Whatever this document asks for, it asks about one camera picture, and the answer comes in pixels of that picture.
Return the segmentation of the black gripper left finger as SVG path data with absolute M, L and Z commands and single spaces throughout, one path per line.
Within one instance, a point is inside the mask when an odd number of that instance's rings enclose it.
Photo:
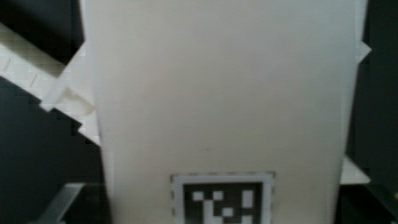
M 68 183 L 64 185 L 39 218 L 30 221 L 28 224 L 66 224 L 64 216 L 71 209 L 84 187 L 84 183 Z

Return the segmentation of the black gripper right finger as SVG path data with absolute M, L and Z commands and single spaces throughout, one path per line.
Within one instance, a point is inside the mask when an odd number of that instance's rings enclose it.
M 398 224 L 398 200 L 382 185 L 354 187 L 355 224 Z

